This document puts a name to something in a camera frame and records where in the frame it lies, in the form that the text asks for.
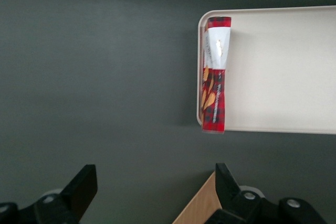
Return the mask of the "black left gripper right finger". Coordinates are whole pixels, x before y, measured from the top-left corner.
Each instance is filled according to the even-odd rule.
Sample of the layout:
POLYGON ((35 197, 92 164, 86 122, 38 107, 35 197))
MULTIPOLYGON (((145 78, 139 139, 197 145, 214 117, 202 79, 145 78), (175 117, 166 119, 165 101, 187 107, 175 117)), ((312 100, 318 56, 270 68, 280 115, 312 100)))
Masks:
POLYGON ((241 189, 225 163, 215 166, 215 190, 221 209, 206 223, 284 223, 279 206, 251 189, 241 189))

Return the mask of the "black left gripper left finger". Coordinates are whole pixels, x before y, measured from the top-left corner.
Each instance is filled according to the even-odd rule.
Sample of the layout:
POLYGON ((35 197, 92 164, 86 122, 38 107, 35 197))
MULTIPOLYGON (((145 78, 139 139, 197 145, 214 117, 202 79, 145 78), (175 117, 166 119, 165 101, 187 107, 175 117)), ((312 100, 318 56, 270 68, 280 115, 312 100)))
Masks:
POLYGON ((34 203, 37 223, 79 223, 97 190, 96 166, 85 165, 60 193, 34 203))

